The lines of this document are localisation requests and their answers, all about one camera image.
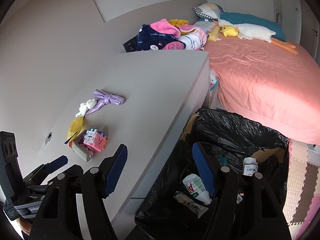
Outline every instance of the purple bow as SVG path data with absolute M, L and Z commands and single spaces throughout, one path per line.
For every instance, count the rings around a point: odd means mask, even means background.
M 103 92 L 99 89 L 96 89 L 93 93 L 93 97 L 97 99 L 97 104 L 89 109 L 85 114 L 91 114 L 97 110 L 99 110 L 100 108 L 102 108 L 104 105 L 108 105 L 108 104 L 116 104 L 116 105 L 121 105 L 124 103 L 125 99 L 120 97 L 120 96 L 116 96 L 116 95 L 112 95 L 110 93 L 106 93 Z

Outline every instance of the blue gripper pad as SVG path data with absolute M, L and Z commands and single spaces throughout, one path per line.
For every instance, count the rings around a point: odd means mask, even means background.
M 206 191 L 208 191 L 212 196 L 215 196 L 217 190 L 214 184 L 214 175 L 204 157 L 206 152 L 202 147 L 199 147 L 200 143 L 195 143 L 192 147 L 192 156 L 196 162 L 200 177 L 205 186 Z
M 45 165 L 44 171 L 48 174 L 51 174 L 64 165 L 68 163 L 68 158 L 65 155 L 60 156 L 59 158 L 55 159 L 54 161 Z
M 115 153 L 116 159 L 114 160 L 108 174 L 105 179 L 105 188 L 103 194 L 105 197 L 108 197 L 112 192 L 115 191 L 118 180 L 122 173 L 125 163 L 128 159 L 128 149 L 126 145 L 121 144 Z

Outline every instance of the white tabletop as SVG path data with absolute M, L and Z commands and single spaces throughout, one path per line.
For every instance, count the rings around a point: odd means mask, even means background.
M 203 51 L 162 50 L 120 54 L 112 62 L 106 62 L 105 68 L 65 108 L 61 106 L 61 114 L 51 130 L 52 139 L 48 145 L 42 145 L 30 171 L 61 155 L 66 155 L 69 163 L 53 176 L 73 164 L 87 171 L 112 156 L 121 143 L 125 144 L 127 163 L 115 192 L 105 200 L 111 220 L 137 188 L 139 178 L 157 153 L 207 57 L 208 53 Z M 119 106 L 106 105 L 85 117 L 84 128 L 96 128 L 108 136 L 106 149 L 85 162 L 64 142 L 80 103 L 92 98 L 95 89 L 122 96 L 126 102 Z

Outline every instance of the person's hand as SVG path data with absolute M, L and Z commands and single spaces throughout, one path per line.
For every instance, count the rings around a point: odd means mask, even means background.
M 29 236 L 30 232 L 31 232 L 32 224 L 28 220 L 26 220 L 22 217 L 19 217 L 17 219 L 17 223 L 18 223 L 19 227 L 22 229 L 22 231 L 25 232 Z

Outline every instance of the trash can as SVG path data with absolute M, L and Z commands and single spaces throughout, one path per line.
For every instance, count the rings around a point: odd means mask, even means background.
M 182 183 L 191 173 L 200 175 L 192 157 L 192 146 L 200 142 L 208 155 L 215 156 L 223 165 L 241 174 L 243 160 L 256 154 L 262 173 L 273 190 L 281 208 L 286 198 L 289 170 L 289 140 L 276 130 L 239 114 L 202 108 L 188 121 L 174 150 L 135 215 L 136 224 L 155 240 L 201 239 L 214 212 L 216 199 L 207 205 L 200 218 L 173 196 L 176 191 L 192 198 Z M 204 206 L 204 203 L 193 198 Z M 237 216 L 241 214 L 241 203 Z

